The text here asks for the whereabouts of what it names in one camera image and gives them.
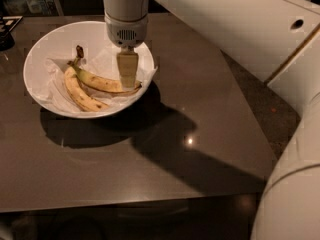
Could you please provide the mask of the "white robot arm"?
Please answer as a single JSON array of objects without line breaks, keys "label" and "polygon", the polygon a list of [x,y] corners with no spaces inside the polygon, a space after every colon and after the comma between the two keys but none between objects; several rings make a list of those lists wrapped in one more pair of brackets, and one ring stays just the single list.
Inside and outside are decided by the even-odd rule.
[{"label": "white robot arm", "polygon": [[[148,0],[104,0],[120,47],[146,32]],[[250,240],[320,240],[319,8],[304,0],[155,0],[289,103],[301,122],[271,174]]]}]

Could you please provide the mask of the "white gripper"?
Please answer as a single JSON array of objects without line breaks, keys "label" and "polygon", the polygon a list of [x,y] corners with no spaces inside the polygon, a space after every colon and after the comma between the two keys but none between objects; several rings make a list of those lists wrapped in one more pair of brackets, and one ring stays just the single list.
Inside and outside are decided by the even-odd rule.
[{"label": "white gripper", "polygon": [[116,55],[122,88],[133,90],[139,61],[139,55],[133,48],[141,45],[146,38],[148,16],[126,11],[117,14],[106,12],[104,19],[110,41],[122,48]]}]

